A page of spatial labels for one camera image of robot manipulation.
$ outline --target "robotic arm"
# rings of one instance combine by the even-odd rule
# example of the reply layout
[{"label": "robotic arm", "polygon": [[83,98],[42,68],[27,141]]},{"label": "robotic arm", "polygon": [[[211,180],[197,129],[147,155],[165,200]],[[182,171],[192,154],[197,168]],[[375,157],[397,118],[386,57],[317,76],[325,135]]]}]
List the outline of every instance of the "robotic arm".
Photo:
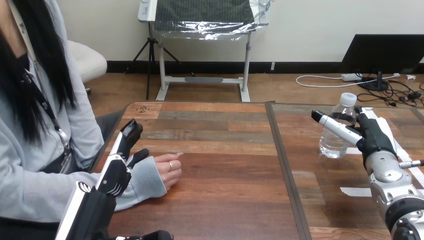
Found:
[{"label": "robotic arm", "polygon": [[312,111],[312,118],[362,152],[372,199],[392,239],[424,238],[424,197],[412,185],[411,175],[404,170],[424,166],[424,161],[399,163],[387,121],[381,117],[368,118],[361,107],[355,110],[360,133],[320,111]]},{"label": "robotic arm", "polygon": [[130,155],[140,139],[143,126],[133,119],[119,132],[107,157],[100,178],[93,187],[76,182],[60,222],[56,240],[171,240],[166,231],[157,231],[143,237],[109,237],[108,226],[119,198],[130,183],[130,170],[149,156],[143,149]]}]

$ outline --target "wooden table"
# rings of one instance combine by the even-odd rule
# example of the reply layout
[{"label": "wooden table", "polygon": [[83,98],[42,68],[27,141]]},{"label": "wooden table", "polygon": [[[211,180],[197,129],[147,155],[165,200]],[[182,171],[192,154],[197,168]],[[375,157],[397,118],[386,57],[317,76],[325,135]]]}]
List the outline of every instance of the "wooden table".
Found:
[{"label": "wooden table", "polygon": [[176,240],[299,238],[264,103],[133,103],[117,129],[132,118],[144,127],[132,150],[184,152],[183,177],[164,197],[116,213],[111,236],[162,229]]},{"label": "wooden table", "polygon": [[[311,110],[330,109],[271,102],[129,105],[117,129],[133,118],[143,125],[132,150],[148,148],[153,156],[184,152],[183,177],[164,197],[117,212],[110,234],[162,229],[176,240],[389,239],[371,198],[340,190],[369,188],[361,155],[320,154],[323,128]],[[413,160],[424,156],[420,111],[374,109]],[[415,179],[414,185],[422,188]]]}]

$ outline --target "light blue cardigan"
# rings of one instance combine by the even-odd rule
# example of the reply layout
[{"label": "light blue cardigan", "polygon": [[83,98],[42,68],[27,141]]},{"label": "light blue cardigan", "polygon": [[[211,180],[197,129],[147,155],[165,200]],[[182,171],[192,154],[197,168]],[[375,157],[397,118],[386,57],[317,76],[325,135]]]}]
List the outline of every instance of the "light blue cardigan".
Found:
[{"label": "light blue cardigan", "polygon": [[[43,89],[44,95],[55,111],[60,127],[67,136],[72,136],[74,160],[79,162],[93,160],[104,144],[102,133],[67,46],[67,34],[59,7],[55,0],[45,2],[56,32],[63,42],[77,108],[72,109],[65,103],[60,109],[49,84]],[[36,79],[31,59],[29,72],[32,78]],[[43,69],[41,74],[48,79]],[[47,134],[41,133],[42,144],[25,141],[21,125],[16,120],[2,90],[0,90],[0,217],[44,223],[59,222],[75,182],[81,181],[94,186],[100,176],[86,172],[69,175],[40,172],[63,153],[61,140],[52,127],[50,118],[41,110],[48,126]],[[154,159],[150,157],[132,170],[131,182],[125,193],[117,199],[116,210],[129,208],[145,199],[161,197],[166,193]]]}]

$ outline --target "white wall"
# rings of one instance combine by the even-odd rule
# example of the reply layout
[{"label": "white wall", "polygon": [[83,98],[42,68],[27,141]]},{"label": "white wall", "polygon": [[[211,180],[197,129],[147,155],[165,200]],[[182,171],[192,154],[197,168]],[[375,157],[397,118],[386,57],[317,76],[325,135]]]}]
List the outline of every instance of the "white wall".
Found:
[{"label": "white wall", "polygon": [[[132,60],[147,39],[140,0],[57,2],[69,39],[107,60]],[[252,35],[251,61],[340,62],[355,34],[424,34],[423,13],[423,0],[275,0],[269,26]],[[245,40],[194,41],[166,39],[165,47],[181,61],[244,61]]]}]

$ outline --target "water bottle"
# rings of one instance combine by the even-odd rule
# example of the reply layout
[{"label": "water bottle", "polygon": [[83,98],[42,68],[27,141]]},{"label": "water bottle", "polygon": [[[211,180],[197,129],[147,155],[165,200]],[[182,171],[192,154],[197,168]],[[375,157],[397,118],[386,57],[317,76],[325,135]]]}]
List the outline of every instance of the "water bottle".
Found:
[{"label": "water bottle", "polygon": [[[357,102],[357,96],[352,93],[345,92],[341,95],[340,104],[331,109],[329,115],[339,123],[355,127],[357,122],[357,113],[354,106]],[[322,133],[321,141],[319,141],[319,149],[321,153],[332,159],[343,157],[348,150],[349,143],[335,135],[332,131],[325,129]]]}]

